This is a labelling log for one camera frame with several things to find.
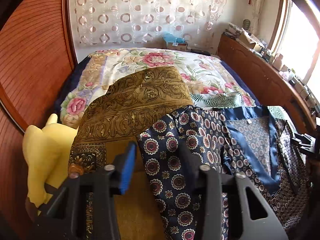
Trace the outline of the navy medallion patterned garment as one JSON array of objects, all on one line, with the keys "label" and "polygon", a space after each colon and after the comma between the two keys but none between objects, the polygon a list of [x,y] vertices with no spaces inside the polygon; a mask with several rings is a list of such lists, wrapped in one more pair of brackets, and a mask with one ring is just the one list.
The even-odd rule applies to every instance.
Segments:
[{"label": "navy medallion patterned garment", "polygon": [[310,181],[292,137],[288,122],[265,106],[186,106],[140,133],[138,146],[167,239],[196,234],[204,195],[192,185],[188,159],[221,173],[244,173],[284,230],[294,229],[309,200]]}]

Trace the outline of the long wooden cabinet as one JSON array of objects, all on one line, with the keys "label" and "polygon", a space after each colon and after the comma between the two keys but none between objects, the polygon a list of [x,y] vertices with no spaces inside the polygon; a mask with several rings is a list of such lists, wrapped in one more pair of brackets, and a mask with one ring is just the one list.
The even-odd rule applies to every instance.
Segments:
[{"label": "long wooden cabinet", "polygon": [[265,60],[226,34],[221,35],[217,55],[238,74],[260,104],[283,107],[299,133],[316,133],[316,121],[306,102]]}]

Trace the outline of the yellow plush toy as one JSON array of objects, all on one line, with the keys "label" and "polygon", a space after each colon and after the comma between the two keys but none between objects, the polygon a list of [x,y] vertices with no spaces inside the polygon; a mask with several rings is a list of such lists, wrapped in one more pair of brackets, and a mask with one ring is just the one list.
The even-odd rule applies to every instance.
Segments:
[{"label": "yellow plush toy", "polygon": [[68,175],[69,153],[77,130],[57,122],[53,113],[44,128],[25,131],[22,150],[28,165],[26,211],[34,221]]}]

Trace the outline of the pink bottle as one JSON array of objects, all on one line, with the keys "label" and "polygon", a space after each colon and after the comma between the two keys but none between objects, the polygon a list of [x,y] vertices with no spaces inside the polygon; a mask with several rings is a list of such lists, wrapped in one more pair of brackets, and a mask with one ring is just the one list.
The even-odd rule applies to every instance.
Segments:
[{"label": "pink bottle", "polygon": [[277,70],[277,71],[281,71],[282,67],[283,67],[283,55],[282,54],[277,54],[274,57],[274,61],[272,63],[272,66]]}]

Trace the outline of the green leaf print cloth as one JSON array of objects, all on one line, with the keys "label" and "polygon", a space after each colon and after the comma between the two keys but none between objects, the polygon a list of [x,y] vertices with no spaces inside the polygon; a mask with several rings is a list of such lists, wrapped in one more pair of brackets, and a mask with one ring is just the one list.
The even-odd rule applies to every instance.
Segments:
[{"label": "green leaf print cloth", "polygon": [[255,107],[248,93],[230,92],[222,94],[191,94],[193,103],[204,108]]}]

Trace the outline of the floral quilt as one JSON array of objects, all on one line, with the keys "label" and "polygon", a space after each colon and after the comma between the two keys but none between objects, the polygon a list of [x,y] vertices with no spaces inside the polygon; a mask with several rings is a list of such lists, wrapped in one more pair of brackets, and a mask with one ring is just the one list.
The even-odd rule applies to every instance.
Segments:
[{"label": "floral quilt", "polygon": [[121,48],[90,53],[78,85],[61,104],[60,122],[78,128],[87,107],[118,80],[146,70],[176,70],[189,94],[245,92],[217,56],[157,48]]}]

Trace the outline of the gold patterned blanket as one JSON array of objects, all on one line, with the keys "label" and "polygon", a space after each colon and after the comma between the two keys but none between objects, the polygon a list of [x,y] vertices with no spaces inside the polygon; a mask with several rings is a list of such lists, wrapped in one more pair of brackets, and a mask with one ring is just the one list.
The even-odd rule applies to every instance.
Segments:
[{"label": "gold patterned blanket", "polygon": [[[111,85],[85,110],[69,155],[69,173],[92,173],[123,153],[129,142],[162,116],[191,105],[176,70],[146,70]],[[122,239],[164,239],[162,219],[150,191],[141,156],[129,190],[115,197]]]}]

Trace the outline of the open cardboard box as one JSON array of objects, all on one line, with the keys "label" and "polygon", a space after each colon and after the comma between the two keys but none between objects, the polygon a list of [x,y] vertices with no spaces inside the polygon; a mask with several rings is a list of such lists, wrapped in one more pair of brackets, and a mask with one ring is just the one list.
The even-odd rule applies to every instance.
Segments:
[{"label": "open cardboard box", "polygon": [[263,43],[257,37],[255,37],[252,33],[247,32],[245,29],[242,29],[239,40],[249,49],[252,49],[256,52],[260,52],[265,48]]}]

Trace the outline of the cardboard box blue contents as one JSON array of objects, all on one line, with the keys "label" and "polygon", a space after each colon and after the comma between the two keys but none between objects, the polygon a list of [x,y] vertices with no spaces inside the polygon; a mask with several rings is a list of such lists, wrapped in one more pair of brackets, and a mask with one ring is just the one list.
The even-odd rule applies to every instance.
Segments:
[{"label": "cardboard box blue contents", "polygon": [[168,50],[187,51],[188,44],[184,38],[176,37],[170,33],[163,34],[165,48]]}]

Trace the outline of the wooden wardrobe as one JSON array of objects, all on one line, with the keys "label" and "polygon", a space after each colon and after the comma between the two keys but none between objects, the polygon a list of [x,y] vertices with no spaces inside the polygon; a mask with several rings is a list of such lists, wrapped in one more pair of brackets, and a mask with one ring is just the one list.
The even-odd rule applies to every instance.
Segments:
[{"label": "wooden wardrobe", "polygon": [[1,0],[1,238],[26,239],[22,140],[42,126],[76,64],[68,0]]}]

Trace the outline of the white circle pattern curtain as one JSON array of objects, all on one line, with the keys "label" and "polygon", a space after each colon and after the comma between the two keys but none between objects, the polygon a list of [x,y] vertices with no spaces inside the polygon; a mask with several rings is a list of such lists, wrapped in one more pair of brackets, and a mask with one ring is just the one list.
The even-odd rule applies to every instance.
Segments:
[{"label": "white circle pattern curtain", "polygon": [[69,0],[76,45],[146,46],[165,34],[208,46],[227,0]]}]

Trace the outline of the window frame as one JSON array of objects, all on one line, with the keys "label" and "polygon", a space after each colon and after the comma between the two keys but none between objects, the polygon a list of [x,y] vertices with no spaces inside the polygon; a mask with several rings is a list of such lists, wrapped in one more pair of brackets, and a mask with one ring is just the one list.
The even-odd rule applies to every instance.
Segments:
[{"label": "window frame", "polygon": [[280,36],[274,51],[300,81],[319,95],[319,36],[307,16],[292,0],[283,0]]}]

